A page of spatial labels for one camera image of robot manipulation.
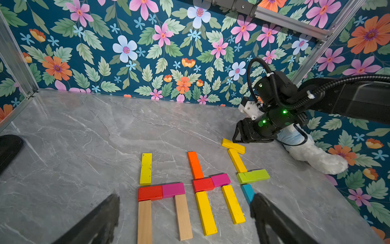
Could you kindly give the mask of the magenta block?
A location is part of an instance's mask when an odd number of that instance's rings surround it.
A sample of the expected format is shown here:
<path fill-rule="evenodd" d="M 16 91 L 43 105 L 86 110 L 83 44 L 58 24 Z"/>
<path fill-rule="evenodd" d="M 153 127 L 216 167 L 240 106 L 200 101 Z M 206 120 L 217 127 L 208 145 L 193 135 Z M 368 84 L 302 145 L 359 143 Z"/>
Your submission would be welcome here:
<path fill-rule="evenodd" d="M 163 198 L 172 198 L 176 195 L 185 194 L 184 183 L 173 183 L 162 185 Z"/>
<path fill-rule="evenodd" d="M 211 176 L 211 179 L 215 188 L 226 186 L 231 183 L 231 180 L 226 173 L 213 175 Z"/>

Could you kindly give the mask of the light green block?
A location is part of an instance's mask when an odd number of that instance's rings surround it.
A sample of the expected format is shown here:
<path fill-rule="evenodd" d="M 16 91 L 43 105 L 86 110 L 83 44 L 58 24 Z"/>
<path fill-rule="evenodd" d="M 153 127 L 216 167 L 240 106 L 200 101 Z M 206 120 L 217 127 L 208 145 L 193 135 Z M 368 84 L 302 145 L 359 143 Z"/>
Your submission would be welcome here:
<path fill-rule="evenodd" d="M 250 184 L 257 181 L 256 175 L 253 175 L 251 172 L 238 173 L 237 179 L 241 185 Z"/>

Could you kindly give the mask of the long yellow block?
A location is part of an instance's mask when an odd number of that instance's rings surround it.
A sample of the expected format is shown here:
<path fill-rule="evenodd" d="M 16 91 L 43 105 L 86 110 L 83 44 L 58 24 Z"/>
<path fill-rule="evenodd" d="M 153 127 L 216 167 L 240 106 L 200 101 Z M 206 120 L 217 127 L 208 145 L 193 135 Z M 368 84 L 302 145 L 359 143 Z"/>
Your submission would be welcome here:
<path fill-rule="evenodd" d="M 150 186 L 152 176 L 152 153 L 143 153 L 140 173 L 140 186 Z"/>

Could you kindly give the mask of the teal block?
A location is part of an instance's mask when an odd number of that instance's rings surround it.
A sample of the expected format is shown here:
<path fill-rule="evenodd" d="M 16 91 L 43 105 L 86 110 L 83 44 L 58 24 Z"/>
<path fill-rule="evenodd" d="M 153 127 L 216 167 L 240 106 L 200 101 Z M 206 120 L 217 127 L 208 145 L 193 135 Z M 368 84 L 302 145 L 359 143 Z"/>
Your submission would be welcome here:
<path fill-rule="evenodd" d="M 250 184 L 244 184 L 244 185 L 241 185 L 241 190 L 244 194 L 244 197 L 245 197 L 247 203 L 250 205 L 253 201 L 254 196 L 255 196 L 255 192 L 253 190 L 253 187 Z"/>

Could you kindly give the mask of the orange block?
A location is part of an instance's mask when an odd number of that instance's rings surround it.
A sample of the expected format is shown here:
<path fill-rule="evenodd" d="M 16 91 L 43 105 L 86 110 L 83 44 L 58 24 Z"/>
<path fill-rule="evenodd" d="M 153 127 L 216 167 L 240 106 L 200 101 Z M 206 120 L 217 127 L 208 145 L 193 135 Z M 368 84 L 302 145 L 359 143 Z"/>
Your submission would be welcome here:
<path fill-rule="evenodd" d="M 198 159 L 198 155 L 195 151 L 189 151 L 187 153 L 189 164 L 191 167 L 192 175 L 194 180 L 200 180 L 204 178 L 203 171 Z"/>

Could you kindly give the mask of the metal hook rail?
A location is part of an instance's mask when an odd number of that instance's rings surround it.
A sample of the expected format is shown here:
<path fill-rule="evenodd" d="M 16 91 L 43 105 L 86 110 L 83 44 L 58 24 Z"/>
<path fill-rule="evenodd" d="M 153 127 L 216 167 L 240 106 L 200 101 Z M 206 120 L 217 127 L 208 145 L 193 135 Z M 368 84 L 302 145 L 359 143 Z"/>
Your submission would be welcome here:
<path fill-rule="evenodd" d="M 251 18 L 257 18 L 266 22 L 274 23 L 275 25 L 279 25 L 281 27 L 286 27 L 290 30 L 312 36 L 321 41 L 327 41 L 328 37 L 332 34 L 330 30 L 311 26 L 293 18 L 261 8 L 257 5 L 249 3 L 248 1 L 206 0 L 206 2 L 211 3 L 213 6 L 224 7 L 229 10 L 248 15 Z"/>

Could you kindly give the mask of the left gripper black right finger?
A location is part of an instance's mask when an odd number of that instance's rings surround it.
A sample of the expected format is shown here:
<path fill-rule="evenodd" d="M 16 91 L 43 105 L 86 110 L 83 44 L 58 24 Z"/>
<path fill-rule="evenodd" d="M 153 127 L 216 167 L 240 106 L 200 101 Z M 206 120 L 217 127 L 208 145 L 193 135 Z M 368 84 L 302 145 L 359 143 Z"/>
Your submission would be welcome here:
<path fill-rule="evenodd" d="M 261 193 L 254 195 L 250 204 L 250 215 L 255 220 L 261 244 L 317 243 Z"/>

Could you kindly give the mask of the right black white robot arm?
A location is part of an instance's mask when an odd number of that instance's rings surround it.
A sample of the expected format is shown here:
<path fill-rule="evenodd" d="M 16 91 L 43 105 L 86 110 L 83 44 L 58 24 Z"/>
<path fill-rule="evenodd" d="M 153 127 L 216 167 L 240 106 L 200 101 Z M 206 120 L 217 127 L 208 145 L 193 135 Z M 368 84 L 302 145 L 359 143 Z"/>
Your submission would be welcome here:
<path fill-rule="evenodd" d="M 268 143 L 288 126 L 298 131 L 305 144 L 307 110 L 390 123 L 390 77 L 364 74 L 340 79 L 313 78 L 297 87 L 280 71 L 272 71 L 261 58 L 247 66 L 247 85 L 252 100 L 239 106 L 247 118 L 237 122 L 234 143 Z"/>

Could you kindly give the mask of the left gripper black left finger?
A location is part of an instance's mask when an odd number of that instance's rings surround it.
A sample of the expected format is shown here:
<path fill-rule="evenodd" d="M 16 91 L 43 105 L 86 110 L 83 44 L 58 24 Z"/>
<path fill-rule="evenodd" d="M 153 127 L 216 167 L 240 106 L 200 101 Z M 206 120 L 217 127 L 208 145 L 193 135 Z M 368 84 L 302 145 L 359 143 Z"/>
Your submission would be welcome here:
<path fill-rule="evenodd" d="M 111 194 L 54 243 L 110 244 L 114 240 L 119 214 L 120 197 Z"/>

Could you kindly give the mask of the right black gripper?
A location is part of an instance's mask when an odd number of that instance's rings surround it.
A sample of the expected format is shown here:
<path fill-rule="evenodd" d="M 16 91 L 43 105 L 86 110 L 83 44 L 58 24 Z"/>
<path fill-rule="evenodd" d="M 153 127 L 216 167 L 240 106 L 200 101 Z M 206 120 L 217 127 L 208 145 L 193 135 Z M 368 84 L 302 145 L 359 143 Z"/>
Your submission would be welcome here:
<path fill-rule="evenodd" d="M 299 127 L 307 116 L 283 108 L 273 108 L 255 120 L 237 122 L 234 143 L 306 143 L 308 135 Z"/>

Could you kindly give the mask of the white teddy bear plush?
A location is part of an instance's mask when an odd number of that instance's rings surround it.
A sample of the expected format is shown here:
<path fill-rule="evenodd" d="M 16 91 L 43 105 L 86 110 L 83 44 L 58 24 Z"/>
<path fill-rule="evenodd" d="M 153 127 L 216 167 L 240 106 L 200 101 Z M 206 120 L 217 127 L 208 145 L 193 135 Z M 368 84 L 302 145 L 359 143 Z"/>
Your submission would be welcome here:
<path fill-rule="evenodd" d="M 298 124 L 282 129 L 276 139 L 283 144 L 295 160 L 307 162 L 321 173 L 336 175 L 348 168 L 346 159 L 339 155 L 329 154 L 317 147 L 314 139 Z"/>

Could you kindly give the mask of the black oval remote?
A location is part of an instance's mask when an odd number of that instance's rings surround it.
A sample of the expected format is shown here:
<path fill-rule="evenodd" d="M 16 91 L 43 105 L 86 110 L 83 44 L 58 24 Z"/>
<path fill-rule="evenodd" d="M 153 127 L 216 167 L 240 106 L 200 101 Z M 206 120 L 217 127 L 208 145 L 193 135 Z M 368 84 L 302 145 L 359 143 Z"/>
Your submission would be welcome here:
<path fill-rule="evenodd" d="M 21 137 L 16 135 L 3 135 L 0 137 L 1 140 L 1 158 L 0 158 L 0 173 L 11 164 L 13 159 L 17 156 L 23 147 L 23 140 Z"/>

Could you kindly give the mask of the natural wood block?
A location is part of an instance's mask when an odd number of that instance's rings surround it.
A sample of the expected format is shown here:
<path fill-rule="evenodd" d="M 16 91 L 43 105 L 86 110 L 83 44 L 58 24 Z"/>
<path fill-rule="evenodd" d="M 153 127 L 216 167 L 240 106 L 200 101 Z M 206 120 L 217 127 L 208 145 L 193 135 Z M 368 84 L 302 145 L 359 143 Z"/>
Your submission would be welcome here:
<path fill-rule="evenodd" d="M 175 208 L 178 223 L 179 240 L 185 241 L 193 238 L 192 226 L 190 221 L 189 207 L 185 194 L 174 197 Z"/>
<path fill-rule="evenodd" d="M 152 202 L 140 201 L 138 206 L 137 244 L 152 244 Z"/>

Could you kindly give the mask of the small red block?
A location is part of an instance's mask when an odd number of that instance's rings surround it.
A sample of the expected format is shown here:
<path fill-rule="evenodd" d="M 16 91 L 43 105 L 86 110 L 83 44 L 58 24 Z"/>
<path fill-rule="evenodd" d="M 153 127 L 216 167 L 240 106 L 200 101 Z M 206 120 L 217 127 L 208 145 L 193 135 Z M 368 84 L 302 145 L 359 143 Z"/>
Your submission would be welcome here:
<path fill-rule="evenodd" d="M 162 186 L 140 187 L 138 189 L 138 201 L 157 201 L 163 199 Z"/>

